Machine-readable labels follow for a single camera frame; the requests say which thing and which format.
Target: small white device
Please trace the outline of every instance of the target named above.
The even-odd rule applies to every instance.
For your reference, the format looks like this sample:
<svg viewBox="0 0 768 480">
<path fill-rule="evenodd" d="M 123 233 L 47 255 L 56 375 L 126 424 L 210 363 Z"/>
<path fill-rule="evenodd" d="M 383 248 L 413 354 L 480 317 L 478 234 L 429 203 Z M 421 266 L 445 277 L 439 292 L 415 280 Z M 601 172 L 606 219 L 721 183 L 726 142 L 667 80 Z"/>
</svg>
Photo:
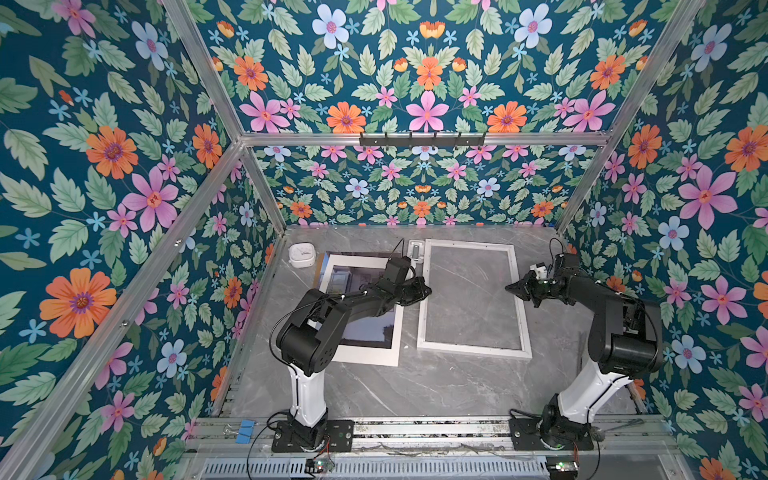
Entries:
<svg viewBox="0 0 768 480">
<path fill-rule="evenodd" d="M 311 243 L 295 243 L 288 250 L 288 261 L 293 268 L 307 268 L 315 264 L 315 246 Z"/>
</svg>

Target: orange flower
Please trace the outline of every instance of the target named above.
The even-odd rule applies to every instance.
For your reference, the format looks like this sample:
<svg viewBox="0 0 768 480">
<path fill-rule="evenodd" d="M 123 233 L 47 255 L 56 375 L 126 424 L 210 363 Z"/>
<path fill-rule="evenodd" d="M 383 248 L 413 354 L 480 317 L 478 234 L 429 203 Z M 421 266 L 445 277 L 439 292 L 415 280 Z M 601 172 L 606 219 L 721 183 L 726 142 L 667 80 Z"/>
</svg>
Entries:
<svg viewBox="0 0 768 480">
<path fill-rule="evenodd" d="M 405 60 L 404 58 L 400 58 L 398 61 L 395 62 L 394 69 L 399 72 L 404 72 L 408 70 L 408 61 Z"/>
<path fill-rule="evenodd" d="M 290 206 L 290 213 L 298 218 L 309 218 L 312 215 L 312 209 L 303 202 L 293 202 L 293 205 Z"/>
<path fill-rule="evenodd" d="M 528 121 L 528 117 L 523 117 L 526 112 L 528 110 L 523 105 L 518 106 L 516 101 L 507 102 L 506 108 L 504 105 L 499 105 L 494 109 L 494 114 L 488 117 L 488 125 L 491 126 L 488 131 L 492 134 L 518 132 L 520 127 Z"/>
<path fill-rule="evenodd" d="M 646 125 L 632 137 L 632 145 L 629 146 L 628 153 L 630 165 L 640 169 L 652 164 L 656 157 L 656 149 L 661 147 L 661 137 L 659 137 L 659 127 Z"/>
<path fill-rule="evenodd" d="M 270 264 L 272 261 L 272 254 L 275 253 L 275 244 L 270 243 L 270 245 L 266 248 L 266 253 L 264 254 L 264 263 L 267 265 Z"/>
<path fill-rule="evenodd" d="M 233 27 L 229 22 L 221 21 L 216 23 L 216 26 L 225 37 L 232 38 L 235 36 L 235 27 Z"/>
<path fill-rule="evenodd" d="M 453 63 L 451 63 L 451 68 L 453 68 L 453 71 L 464 71 L 467 68 L 467 61 L 464 58 L 456 57 L 453 59 Z"/>
<path fill-rule="evenodd" d="M 426 202 L 418 202 L 415 207 L 413 207 L 413 213 L 416 215 L 419 215 L 421 218 L 426 217 L 429 215 L 429 209 L 431 207 Z"/>
<path fill-rule="evenodd" d="M 237 302 L 240 301 L 240 294 L 243 292 L 243 283 L 236 276 L 230 278 L 227 283 L 227 288 L 224 289 L 224 304 L 228 308 L 234 308 L 237 306 Z"/>
<path fill-rule="evenodd" d="M 234 70 L 235 75 L 239 75 L 237 80 L 251 90 L 263 90 L 270 82 L 264 73 L 264 66 L 258 61 L 253 61 L 252 57 L 237 57 Z"/>
<path fill-rule="evenodd" d="M 549 200 L 545 200 L 541 203 L 535 204 L 531 210 L 531 213 L 534 217 L 545 217 L 551 214 L 553 209 L 554 204 Z"/>
<path fill-rule="evenodd" d="M 637 390 L 637 394 L 640 396 L 640 400 L 645 400 L 645 389 L 643 388 L 645 381 L 643 379 L 636 379 L 634 381 L 634 388 Z"/>
<path fill-rule="evenodd" d="M 751 127 L 739 132 L 738 138 L 731 138 L 728 142 L 728 152 L 725 154 L 725 163 L 733 164 L 731 170 L 741 172 L 744 168 L 751 172 L 757 170 L 760 161 L 768 161 L 768 126 L 757 125 L 753 131 Z"/>
<path fill-rule="evenodd" d="M 112 130 L 104 125 L 98 131 L 98 136 L 91 134 L 85 141 L 91 147 L 85 151 L 88 161 L 98 164 L 96 171 L 105 177 L 112 174 L 112 178 L 118 180 L 134 171 L 134 165 L 139 163 L 139 156 L 134 153 L 134 141 L 126 138 L 125 132 L 117 127 Z"/>
<path fill-rule="evenodd" d="M 163 437 L 162 439 L 157 440 L 157 443 L 154 444 L 154 448 L 152 449 L 152 454 L 154 456 L 162 455 L 163 452 L 165 452 L 166 445 L 168 445 L 168 437 Z"/>
<path fill-rule="evenodd" d="M 755 291 L 752 292 L 758 300 L 768 300 L 768 285 L 766 285 L 768 283 L 768 272 L 763 272 L 763 282 L 765 283 L 755 283 Z M 768 301 L 762 302 L 757 306 L 757 309 L 764 317 L 768 318 Z"/>
<path fill-rule="evenodd" d="M 339 102 L 338 107 L 331 107 L 328 115 L 328 126 L 333 128 L 334 134 L 360 134 L 366 124 L 366 118 L 360 115 L 357 105 L 350 107 L 345 101 Z"/>
<path fill-rule="evenodd" d="M 419 25 L 419 31 L 424 38 L 438 38 L 445 33 L 445 23 L 443 22 L 422 22 Z"/>
<path fill-rule="evenodd" d="M 633 23 L 632 26 L 629 27 L 629 36 L 637 37 L 643 30 L 645 30 L 645 25 L 648 25 L 648 22 L 645 20 L 638 20 Z"/>
<path fill-rule="evenodd" d="M 74 102 L 72 101 L 72 96 L 68 94 L 67 92 L 63 90 L 58 91 L 58 96 L 61 97 L 63 101 L 69 104 L 70 107 L 74 107 Z"/>
<path fill-rule="evenodd" d="M 109 277 L 96 272 L 91 278 L 88 268 L 74 268 L 69 273 L 69 280 L 57 276 L 45 287 L 48 295 L 54 299 L 40 302 L 40 318 L 56 319 L 50 326 L 51 333 L 65 338 L 74 328 L 74 337 L 83 338 L 94 332 L 97 325 L 109 313 L 106 305 L 114 305 L 117 299 L 114 288 L 109 286 Z"/>
<path fill-rule="evenodd" d="M 623 74 L 626 68 L 623 55 L 619 55 L 618 58 L 616 55 L 611 55 L 594 68 L 594 72 L 589 77 L 592 80 L 592 88 L 605 90 L 619 81 L 619 75 Z"/>
<path fill-rule="evenodd" d="M 197 159 L 206 167 L 213 168 L 219 163 L 219 157 L 221 157 L 219 134 L 211 130 L 209 124 L 197 125 L 194 133 L 192 145 L 197 149 Z"/>
<path fill-rule="evenodd" d="M 416 81 L 423 86 L 425 90 L 432 90 L 435 85 L 440 83 L 442 67 L 438 65 L 437 58 L 427 57 L 422 60 L 422 64 L 416 69 L 419 76 Z"/>
<path fill-rule="evenodd" d="M 736 480 L 728 468 L 723 468 L 720 460 L 715 458 L 702 458 L 699 473 L 704 480 Z"/>
<path fill-rule="evenodd" d="M 627 287 L 624 285 L 624 281 L 617 276 L 612 276 L 605 284 L 617 292 L 624 292 L 627 289 Z"/>
<path fill-rule="evenodd" d="M 216 374 L 216 378 L 214 378 L 214 389 L 210 391 L 211 402 L 215 401 L 219 396 L 219 389 L 221 388 L 221 383 L 224 381 L 225 376 L 227 376 L 227 367 L 223 366 Z"/>
</svg>

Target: wall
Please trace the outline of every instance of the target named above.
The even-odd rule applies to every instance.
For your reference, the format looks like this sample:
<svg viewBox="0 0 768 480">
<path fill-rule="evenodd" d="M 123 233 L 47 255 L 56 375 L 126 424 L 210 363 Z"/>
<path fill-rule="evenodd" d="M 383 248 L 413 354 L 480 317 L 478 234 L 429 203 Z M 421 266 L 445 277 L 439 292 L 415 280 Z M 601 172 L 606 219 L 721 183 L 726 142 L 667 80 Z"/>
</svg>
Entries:
<svg viewBox="0 0 768 480">
<path fill-rule="evenodd" d="M 159 3 L 5 2 L 0 58 L 2 456 L 228 142 Z M 104 155 L 117 161 L 102 161 Z M 173 162 L 177 170 L 169 172 Z M 239 329 L 242 303 L 225 308 L 222 282 L 237 275 L 247 307 L 251 280 L 263 272 L 269 251 L 272 230 L 242 175 L 227 183 L 174 261 L 153 300 L 157 314 L 131 327 L 108 378 L 40 465 L 47 480 L 110 478 L 117 468 L 155 480 L 153 469 L 170 473 L 170 460 L 179 455 L 175 440 L 185 423 L 205 415 Z M 160 215 L 131 210 L 146 207 L 148 180 L 164 185 Z M 255 212 L 252 227 L 241 223 L 245 202 Z M 227 219 L 226 233 L 212 230 L 210 217 L 218 214 Z M 170 284 L 185 278 L 184 288 L 192 290 L 187 305 L 169 310 Z M 71 312 L 71 300 L 75 307 L 81 302 L 80 313 Z M 168 378 L 157 363 L 165 344 L 176 341 L 188 354 L 186 369 Z M 158 385 L 157 377 L 167 381 Z M 134 394 L 133 415 L 125 409 L 122 428 L 101 434 L 102 413 L 118 392 Z M 157 447 L 155 467 L 149 468 L 150 454 L 138 468 L 133 458 L 161 437 L 164 456 Z"/>
<path fill-rule="evenodd" d="M 713 8 L 697 16 L 651 92 L 658 112 L 637 116 L 569 237 L 591 275 L 661 302 L 665 362 L 645 379 L 646 404 L 668 417 L 694 471 L 758 478 L 768 475 L 768 12 L 762 1 L 702 12 Z"/>
<path fill-rule="evenodd" d="M 429 131 L 606 128 L 674 9 L 656 0 L 631 8 L 618 0 L 273 3 L 223 0 L 193 10 L 211 13 L 200 26 L 209 53 L 243 124 L 262 133 L 423 131 L 411 111 L 430 95 L 442 106 L 431 112 L 439 122 Z M 313 30 L 325 9 L 338 12 L 338 41 Z M 537 19 L 550 29 L 538 41 L 512 41 L 532 9 L 546 12 Z M 615 75 L 603 82 L 610 57 Z M 428 84 L 431 73 L 439 78 Z M 497 111 L 509 102 L 522 106 L 525 114 L 515 116 L 525 119 L 498 130 Z M 574 108 L 582 102 L 602 105 L 590 124 L 578 123 Z M 334 118 L 344 105 L 355 127 Z M 272 109 L 275 120 L 254 120 L 258 108 Z M 657 104 L 649 99 L 643 109 Z M 258 152 L 288 223 L 553 223 L 594 153 L 556 146 L 517 154 L 497 145 L 480 155 L 348 148 L 339 157 L 332 147 Z"/>
</svg>

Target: robotic arm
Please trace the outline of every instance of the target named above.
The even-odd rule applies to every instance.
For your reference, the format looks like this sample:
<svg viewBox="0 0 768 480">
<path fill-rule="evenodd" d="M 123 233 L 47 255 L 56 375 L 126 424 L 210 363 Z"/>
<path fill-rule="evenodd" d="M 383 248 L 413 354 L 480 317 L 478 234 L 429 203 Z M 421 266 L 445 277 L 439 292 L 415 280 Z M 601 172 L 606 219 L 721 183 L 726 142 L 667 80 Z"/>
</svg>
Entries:
<svg viewBox="0 0 768 480">
<path fill-rule="evenodd" d="M 557 299 L 568 305 L 581 303 L 594 313 L 589 360 L 541 414 L 539 435 L 553 449 L 562 448 L 564 440 L 587 439 L 600 407 L 622 386 L 656 372 L 662 364 L 659 305 L 615 292 L 578 275 L 579 270 L 576 255 L 561 253 L 549 273 L 543 264 L 532 266 L 522 280 L 506 287 L 522 300 L 532 300 L 534 307 L 542 300 Z"/>
<path fill-rule="evenodd" d="M 381 316 L 396 304 L 412 305 L 432 293 L 423 276 L 406 280 L 409 270 L 411 259 L 392 258 L 382 278 L 359 292 L 338 297 L 311 289 L 299 301 L 276 338 L 293 390 L 288 422 L 278 424 L 284 431 L 281 435 L 291 435 L 307 451 L 322 446 L 328 420 L 324 370 L 339 348 L 344 329 L 356 319 Z"/>
</svg>

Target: empty white frame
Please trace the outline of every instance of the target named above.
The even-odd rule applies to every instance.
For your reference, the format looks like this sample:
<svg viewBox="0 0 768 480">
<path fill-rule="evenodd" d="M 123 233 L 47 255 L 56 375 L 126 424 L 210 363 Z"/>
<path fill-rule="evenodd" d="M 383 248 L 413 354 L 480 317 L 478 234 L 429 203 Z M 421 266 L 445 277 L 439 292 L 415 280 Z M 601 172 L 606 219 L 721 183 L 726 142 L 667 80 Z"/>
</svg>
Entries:
<svg viewBox="0 0 768 480">
<path fill-rule="evenodd" d="M 384 270 L 387 257 L 358 257 L 353 255 L 329 255 L 328 263 L 322 272 L 319 289 L 325 292 L 332 279 L 333 268 L 336 266 L 350 266 L 366 269 Z M 389 348 L 376 348 L 369 346 L 339 345 L 334 362 L 365 363 L 367 365 L 397 366 L 400 358 L 400 336 L 402 330 L 402 307 L 395 306 L 394 328 L 392 330 L 392 343 Z"/>
<path fill-rule="evenodd" d="M 424 280 L 429 285 L 429 267 L 432 259 L 432 249 L 435 248 L 463 248 L 470 250 L 497 250 L 507 253 L 509 261 L 509 273 L 511 281 L 520 280 L 518 275 L 518 261 L 515 257 L 515 247 L 512 245 L 501 245 L 498 243 L 478 243 L 478 242 L 459 242 L 454 240 L 434 240 L 427 239 L 424 249 Z M 525 305 L 518 297 L 509 294 L 510 302 L 515 302 L 515 311 L 517 313 L 518 331 L 520 332 L 520 349 L 504 349 L 489 346 L 460 345 L 455 343 L 429 342 L 426 339 L 427 330 L 427 308 L 429 298 L 427 297 L 419 304 L 419 332 L 416 337 L 416 348 L 424 350 L 434 350 L 443 353 L 463 353 L 466 355 L 480 356 L 500 356 L 506 358 L 526 359 L 533 358 L 531 353 L 531 340 L 528 337 L 528 324 L 525 321 Z"/>
</svg>

